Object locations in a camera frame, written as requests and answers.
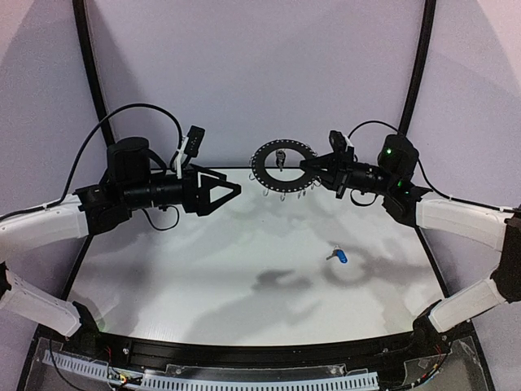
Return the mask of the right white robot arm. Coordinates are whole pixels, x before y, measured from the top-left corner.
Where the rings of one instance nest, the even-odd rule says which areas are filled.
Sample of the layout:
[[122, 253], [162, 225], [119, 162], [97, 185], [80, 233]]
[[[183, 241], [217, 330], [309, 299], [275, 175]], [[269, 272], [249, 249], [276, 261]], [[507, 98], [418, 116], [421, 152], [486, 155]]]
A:
[[520, 300], [520, 211], [486, 208], [449, 196], [430, 197], [411, 179], [419, 152], [404, 136], [388, 135], [376, 165], [356, 161], [354, 147], [338, 131], [329, 136], [332, 151], [302, 160], [300, 168], [341, 198], [346, 190], [383, 197], [383, 207], [398, 223], [445, 231], [485, 244], [500, 253], [492, 273], [424, 310], [414, 322], [445, 333], [490, 309]]

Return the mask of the key with black tag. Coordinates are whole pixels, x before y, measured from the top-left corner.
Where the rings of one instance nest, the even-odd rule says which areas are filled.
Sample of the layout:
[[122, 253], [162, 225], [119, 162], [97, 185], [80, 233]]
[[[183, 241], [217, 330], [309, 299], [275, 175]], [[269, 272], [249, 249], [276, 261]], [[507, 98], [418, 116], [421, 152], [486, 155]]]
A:
[[287, 157], [287, 155], [286, 155], [286, 153], [285, 153], [285, 151], [283, 149], [278, 149], [275, 152], [275, 164], [276, 164], [276, 166], [278, 167], [278, 169], [280, 171], [283, 170], [286, 157]]

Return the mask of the key with blue tag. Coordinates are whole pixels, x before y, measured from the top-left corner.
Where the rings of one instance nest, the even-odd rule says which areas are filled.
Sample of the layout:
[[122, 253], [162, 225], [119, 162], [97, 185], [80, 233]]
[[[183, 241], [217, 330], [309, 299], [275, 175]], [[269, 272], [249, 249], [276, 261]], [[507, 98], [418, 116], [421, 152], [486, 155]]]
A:
[[331, 254], [326, 257], [327, 260], [330, 260], [333, 258], [336, 258], [342, 264], [348, 263], [348, 258], [346, 256], [344, 250], [338, 245], [334, 246], [331, 251]]

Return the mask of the metal keyring disc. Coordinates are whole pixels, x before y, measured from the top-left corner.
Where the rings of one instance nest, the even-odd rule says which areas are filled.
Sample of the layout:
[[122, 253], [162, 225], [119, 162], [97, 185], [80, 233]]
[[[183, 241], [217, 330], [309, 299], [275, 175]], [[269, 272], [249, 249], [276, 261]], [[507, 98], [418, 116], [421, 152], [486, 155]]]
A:
[[248, 179], [263, 187], [262, 195], [278, 194], [281, 201], [289, 195], [304, 198], [315, 187], [316, 179], [305, 173], [300, 162], [317, 157], [306, 143], [279, 138], [261, 145], [249, 160]]

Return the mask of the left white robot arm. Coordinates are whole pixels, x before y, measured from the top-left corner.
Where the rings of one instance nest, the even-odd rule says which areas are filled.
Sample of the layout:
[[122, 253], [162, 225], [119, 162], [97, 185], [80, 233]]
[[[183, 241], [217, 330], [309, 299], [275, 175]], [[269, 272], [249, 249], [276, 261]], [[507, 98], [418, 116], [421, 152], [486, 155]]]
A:
[[7, 266], [16, 254], [66, 239], [100, 235], [127, 222], [133, 212], [166, 211], [210, 215], [238, 196], [241, 186], [219, 172], [178, 164], [174, 174], [151, 171], [159, 157], [145, 138], [131, 137], [107, 149], [107, 182], [67, 194], [59, 204], [1, 218], [1, 307], [70, 338], [98, 332], [85, 305], [54, 297], [24, 281]]

